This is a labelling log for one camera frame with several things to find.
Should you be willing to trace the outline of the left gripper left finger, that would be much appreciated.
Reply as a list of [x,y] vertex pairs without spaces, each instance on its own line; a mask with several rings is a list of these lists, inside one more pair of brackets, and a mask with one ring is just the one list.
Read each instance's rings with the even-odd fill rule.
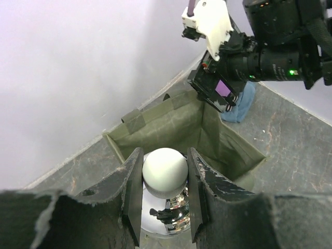
[[136,148],[114,173],[78,195],[1,192],[1,248],[135,248],[140,243],[142,166]]

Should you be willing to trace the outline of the chrome dome clear bottle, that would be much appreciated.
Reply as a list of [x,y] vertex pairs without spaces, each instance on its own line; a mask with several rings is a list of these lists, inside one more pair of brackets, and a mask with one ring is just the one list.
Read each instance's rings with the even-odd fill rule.
[[167,238],[190,228],[187,157],[172,148],[144,155],[141,229]]

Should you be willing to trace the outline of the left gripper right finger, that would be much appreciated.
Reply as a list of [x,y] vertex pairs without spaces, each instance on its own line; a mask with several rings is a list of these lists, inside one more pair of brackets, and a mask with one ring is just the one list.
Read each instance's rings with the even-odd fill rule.
[[197,248],[331,248],[331,194],[253,193],[187,151]]

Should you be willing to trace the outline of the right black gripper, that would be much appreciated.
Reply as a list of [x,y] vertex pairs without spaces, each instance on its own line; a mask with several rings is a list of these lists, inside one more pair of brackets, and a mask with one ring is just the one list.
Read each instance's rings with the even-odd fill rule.
[[218,62],[205,51],[198,67],[187,77],[187,82],[196,90],[198,100],[208,103],[219,112],[229,112],[237,105],[245,82],[226,79],[217,66]]

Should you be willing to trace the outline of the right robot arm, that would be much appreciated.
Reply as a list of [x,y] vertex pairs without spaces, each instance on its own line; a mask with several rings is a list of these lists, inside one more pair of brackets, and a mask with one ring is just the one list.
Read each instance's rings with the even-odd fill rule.
[[239,30],[226,1],[190,1],[182,14],[182,36],[206,41],[187,79],[200,101],[223,113],[248,82],[331,85],[331,1],[244,1],[243,8],[251,36]]

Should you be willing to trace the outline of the green canvas bag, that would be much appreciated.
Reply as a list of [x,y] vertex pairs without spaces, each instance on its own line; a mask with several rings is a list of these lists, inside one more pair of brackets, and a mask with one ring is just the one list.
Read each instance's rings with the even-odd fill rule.
[[145,154],[164,147],[186,154],[193,147],[212,168],[246,190],[254,187],[251,171],[266,160],[222,122],[217,110],[199,101],[194,90],[167,93],[161,103],[133,110],[103,136],[120,162],[137,147]]

